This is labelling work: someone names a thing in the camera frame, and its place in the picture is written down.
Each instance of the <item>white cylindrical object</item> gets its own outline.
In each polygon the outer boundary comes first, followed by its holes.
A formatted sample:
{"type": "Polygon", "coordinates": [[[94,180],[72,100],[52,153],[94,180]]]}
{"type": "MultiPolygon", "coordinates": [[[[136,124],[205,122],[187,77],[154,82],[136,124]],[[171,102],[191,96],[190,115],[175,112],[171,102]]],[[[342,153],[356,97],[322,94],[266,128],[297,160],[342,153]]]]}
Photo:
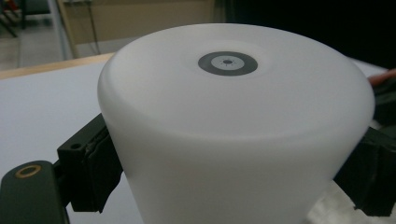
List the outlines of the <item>white cylindrical object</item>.
{"type": "Polygon", "coordinates": [[[146,224],[301,223],[374,112],[348,58],[242,24],[137,39],[98,97],[146,224]]]}

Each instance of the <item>white tabletop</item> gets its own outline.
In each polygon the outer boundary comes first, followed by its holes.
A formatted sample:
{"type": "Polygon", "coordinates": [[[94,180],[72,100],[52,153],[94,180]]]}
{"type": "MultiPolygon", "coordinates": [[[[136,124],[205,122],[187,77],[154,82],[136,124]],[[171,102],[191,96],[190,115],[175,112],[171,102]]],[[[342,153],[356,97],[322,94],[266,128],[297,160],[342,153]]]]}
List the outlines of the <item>white tabletop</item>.
{"type": "MultiPolygon", "coordinates": [[[[385,69],[354,61],[368,77],[385,69]]],[[[56,149],[100,113],[96,85],[103,63],[0,80],[0,176],[28,161],[58,160],[56,149]]],[[[76,213],[71,223],[143,224],[123,176],[103,214],[76,213]]]]}

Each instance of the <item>beige wall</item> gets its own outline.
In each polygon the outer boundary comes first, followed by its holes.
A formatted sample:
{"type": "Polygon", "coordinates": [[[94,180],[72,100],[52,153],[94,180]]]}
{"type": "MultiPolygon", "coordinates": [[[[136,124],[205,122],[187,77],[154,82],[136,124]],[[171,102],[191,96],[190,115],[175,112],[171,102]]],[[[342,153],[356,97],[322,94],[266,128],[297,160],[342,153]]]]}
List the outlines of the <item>beige wall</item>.
{"type": "MultiPolygon", "coordinates": [[[[58,0],[72,51],[93,42],[89,8],[85,2],[58,0]]],[[[92,0],[98,41],[147,35],[179,25],[214,21],[215,0],[92,0]]]]}

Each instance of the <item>tiled floor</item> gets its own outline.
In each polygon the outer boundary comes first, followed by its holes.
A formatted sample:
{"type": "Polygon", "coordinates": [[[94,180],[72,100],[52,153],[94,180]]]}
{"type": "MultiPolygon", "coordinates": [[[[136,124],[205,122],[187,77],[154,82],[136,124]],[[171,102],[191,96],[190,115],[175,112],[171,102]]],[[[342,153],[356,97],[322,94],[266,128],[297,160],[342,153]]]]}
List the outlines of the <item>tiled floor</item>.
{"type": "Polygon", "coordinates": [[[50,14],[27,16],[24,30],[13,29],[16,38],[0,27],[0,71],[61,60],[50,14]]]}

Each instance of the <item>black mechanical arm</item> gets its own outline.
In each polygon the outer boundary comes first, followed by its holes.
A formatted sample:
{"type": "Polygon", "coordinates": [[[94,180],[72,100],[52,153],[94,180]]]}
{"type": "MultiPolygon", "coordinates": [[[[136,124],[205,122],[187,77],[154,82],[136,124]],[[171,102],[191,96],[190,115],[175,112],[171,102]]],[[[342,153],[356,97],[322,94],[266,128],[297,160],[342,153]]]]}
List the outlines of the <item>black mechanical arm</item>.
{"type": "MultiPolygon", "coordinates": [[[[375,88],[375,120],[334,181],[367,216],[388,217],[396,202],[396,78],[375,88]]],[[[58,148],[59,160],[9,171],[0,188],[0,223],[69,223],[65,207],[102,212],[122,167],[102,115],[58,148]]]]}

